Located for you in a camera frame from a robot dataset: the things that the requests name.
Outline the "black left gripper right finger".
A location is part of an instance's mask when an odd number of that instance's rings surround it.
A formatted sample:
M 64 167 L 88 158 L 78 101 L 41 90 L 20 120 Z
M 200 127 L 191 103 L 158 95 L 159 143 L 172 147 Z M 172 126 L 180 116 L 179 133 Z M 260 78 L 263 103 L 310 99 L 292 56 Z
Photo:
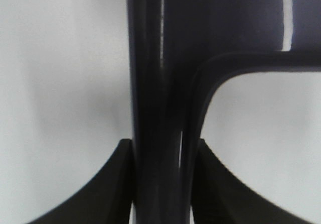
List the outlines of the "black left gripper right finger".
M 306 223 L 235 177 L 199 140 L 191 206 L 195 223 Z

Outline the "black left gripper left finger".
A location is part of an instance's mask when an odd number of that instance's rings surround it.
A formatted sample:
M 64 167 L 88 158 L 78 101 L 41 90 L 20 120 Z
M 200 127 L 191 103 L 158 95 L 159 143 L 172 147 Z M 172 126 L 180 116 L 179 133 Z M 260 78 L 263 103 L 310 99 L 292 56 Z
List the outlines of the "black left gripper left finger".
M 134 196 L 132 141 L 122 139 L 79 191 L 33 223 L 129 223 Z

